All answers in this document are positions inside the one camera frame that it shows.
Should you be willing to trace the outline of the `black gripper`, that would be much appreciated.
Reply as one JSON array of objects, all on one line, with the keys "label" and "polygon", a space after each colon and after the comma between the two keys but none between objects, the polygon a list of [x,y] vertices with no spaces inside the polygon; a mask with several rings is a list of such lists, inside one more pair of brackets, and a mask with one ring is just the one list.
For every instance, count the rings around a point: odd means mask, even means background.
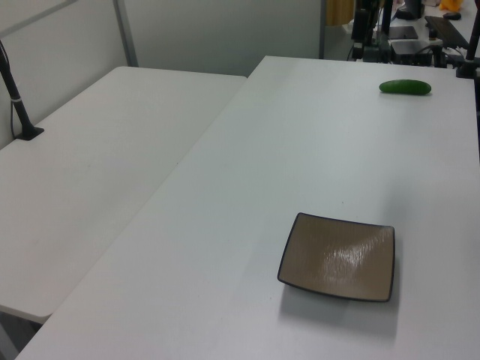
[{"label": "black gripper", "polygon": [[355,11],[355,16],[353,19],[352,27],[352,39],[354,42],[352,45],[352,58],[353,59],[364,59],[365,58],[365,47],[366,41],[364,40],[367,36],[369,23],[370,23],[371,12],[366,9],[359,9]]}]

